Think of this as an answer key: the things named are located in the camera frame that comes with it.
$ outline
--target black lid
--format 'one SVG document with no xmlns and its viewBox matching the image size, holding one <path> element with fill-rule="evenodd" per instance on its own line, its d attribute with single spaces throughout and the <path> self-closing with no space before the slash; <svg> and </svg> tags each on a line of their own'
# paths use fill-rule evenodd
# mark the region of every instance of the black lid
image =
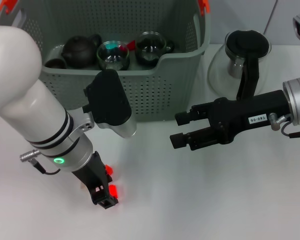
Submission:
<svg viewBox="0 0 300 240">
<path fill-rule="evenodd" d="M 246 58 L 253 54 L 256 58 L 263 58 L 268 54 L 269 42 L 265 36 L 257 31 L 234 31 L 226 40 L 227 48 L 238 57 Z"/>
<path fill-rule="evenodd" d="M 84 36 L 74 36 L 70 38 L 63 47 L 63 52 L 80 52 L 93 47 L 91 40 Z"/>
</svg>

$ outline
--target white table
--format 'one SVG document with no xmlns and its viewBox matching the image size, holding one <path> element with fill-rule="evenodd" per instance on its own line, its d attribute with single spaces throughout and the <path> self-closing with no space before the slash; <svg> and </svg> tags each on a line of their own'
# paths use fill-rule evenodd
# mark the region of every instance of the white table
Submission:
<svg viewBox="0 0 300 240">
<path fill-rule="evenodd" d="M 205 77 L 218 48 L 201 60 L 189 106 L 218 97 Z M 273 46 L 269 58 L 263 92 L 300 77 L 300 46 Z M 119 204 L 104 210 L 71 173 L 22 164 L 18 156 L 32 148 L 0 118 L 0 240 L 300 240 L 300 139 L 264 127 L 228 145 L 173 149 L 170 135 L 208 125 L 139 123 L 128 140 L 89 131 L 118 187 Z"/>
</svg>

